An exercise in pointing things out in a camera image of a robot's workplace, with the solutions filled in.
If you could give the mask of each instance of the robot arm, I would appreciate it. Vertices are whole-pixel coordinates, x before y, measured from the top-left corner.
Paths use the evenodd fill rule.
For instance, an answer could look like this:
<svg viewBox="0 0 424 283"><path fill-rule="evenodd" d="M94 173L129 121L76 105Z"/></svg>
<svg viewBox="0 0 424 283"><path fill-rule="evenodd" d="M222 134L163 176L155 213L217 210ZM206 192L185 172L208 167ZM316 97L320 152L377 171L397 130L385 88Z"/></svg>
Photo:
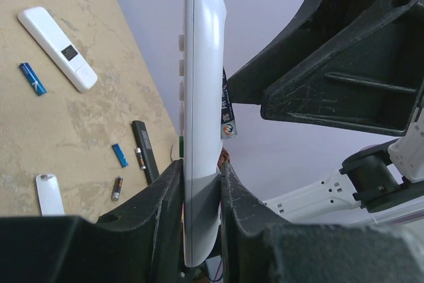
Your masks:
<svg viewBox="0 0 424 283"><path fill-rule="evenodd" d="M403 175L398 184L387 169ZM275 213L291 222L329 212L366 208L389 209L424 195L424 112L398 140L361 150L343 162L328 178L265 201Z"/></svg>
<svg viewBox="0 0 424 283"><path fill-rule="evenodd" d="M353 198L355 192L349 178L335 170L326 179L265 201L265 204L284 219L296 222L359 207L360 202Z"/></svg>

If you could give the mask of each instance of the tabletop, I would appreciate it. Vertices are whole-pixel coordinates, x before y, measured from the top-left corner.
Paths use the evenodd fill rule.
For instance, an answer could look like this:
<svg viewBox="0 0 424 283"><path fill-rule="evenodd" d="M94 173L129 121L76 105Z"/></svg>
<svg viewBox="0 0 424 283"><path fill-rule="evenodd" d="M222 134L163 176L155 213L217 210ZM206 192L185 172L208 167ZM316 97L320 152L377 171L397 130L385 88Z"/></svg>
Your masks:
<svg viewBox="0 0 424 283"><path fill-rule="evenodd" d="M116 0L0 0L0 215L40 215L34 178L58 177L67 214L96 221L146 187L131 122L144 121L159 171L171 162L175 129ZM41 6L98 76L80 93L17 19ZM19 64L47 90L37 96ZM112 144L129 165L121 168ZM111 201L122 176L119 201Z"/></svg>

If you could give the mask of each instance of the black label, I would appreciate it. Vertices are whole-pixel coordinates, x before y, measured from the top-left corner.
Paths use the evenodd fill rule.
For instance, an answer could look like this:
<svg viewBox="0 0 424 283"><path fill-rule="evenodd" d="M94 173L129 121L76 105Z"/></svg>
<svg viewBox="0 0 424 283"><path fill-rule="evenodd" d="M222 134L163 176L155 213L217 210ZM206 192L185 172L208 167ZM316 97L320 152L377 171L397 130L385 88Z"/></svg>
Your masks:
<svg viewBox="0 0 424 283"><path fill-rule="evenodd" d="M221 104L221 124L227 124L234 119L233 106L228 93L227 76L223 70L223 98Z"/></svg>
<svg viewBox="0 0 424 283"><path fill-rule="evenodd" d="M72 60L73 58L75 58L75 56L78 55L77 50L75 50L75 48L72 46L72 44L70 46L67 46L61 52L68 61Z"/></svg>

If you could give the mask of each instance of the gray wall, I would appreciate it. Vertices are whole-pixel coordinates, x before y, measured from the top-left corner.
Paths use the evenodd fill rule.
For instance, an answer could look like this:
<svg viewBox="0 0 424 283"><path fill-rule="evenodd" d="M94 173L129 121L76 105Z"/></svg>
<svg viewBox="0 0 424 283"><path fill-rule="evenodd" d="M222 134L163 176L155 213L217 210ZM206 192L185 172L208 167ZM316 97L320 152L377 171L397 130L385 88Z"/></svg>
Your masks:
<svg viewBox="0 0 424 283"><path fill-rule="evenodd" d="M118 0L170 117L178 128L178 35L183 0ZM225 68L233 74L292 19L303 0L225 0ZM328 176L353 152L388 137L264 121L259 106L235 105L238 136L225 143L243 183L269 199ZM356 214L341 213L337 220Z"/></svg>
<svg viewBox="0 0 424 283"><path fill-rule="evenodd" d="M409 230L414 232L424 244L424 220L417 220L405 225Z"/></svg>

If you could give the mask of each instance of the black plastic bracket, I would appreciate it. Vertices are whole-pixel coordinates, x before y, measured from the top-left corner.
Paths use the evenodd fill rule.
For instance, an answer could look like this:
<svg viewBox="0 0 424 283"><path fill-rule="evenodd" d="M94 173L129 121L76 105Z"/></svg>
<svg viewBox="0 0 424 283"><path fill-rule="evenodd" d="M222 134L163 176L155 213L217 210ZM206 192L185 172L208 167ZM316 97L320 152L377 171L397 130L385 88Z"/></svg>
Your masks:
<svg viewBox="0 0 424 283"><path fill-rule="evenodd" d="M224 282L424 282L424 248L399 227L294 225L224 164ZM78 216L0 218L2 282L192 282L182 255L182 161L96 224Z"/></svg>
<svg viewBox="0 0 424 283"><path fill-rule="evenodd" d="M423 93L424 0L305 0L229 78L273 121L405 134Z"/></svg>
<svg viewBox="0 0 424 283"><path fill-rule="evenodd" d="M361 201L361 208L370 213L424 196L424 182L411 183L403 177L402 184L398 184L388 170L387 166L392 164L388 147L396 141L361 150L348 157L340 169L356 188L355 200Z"/></svg>

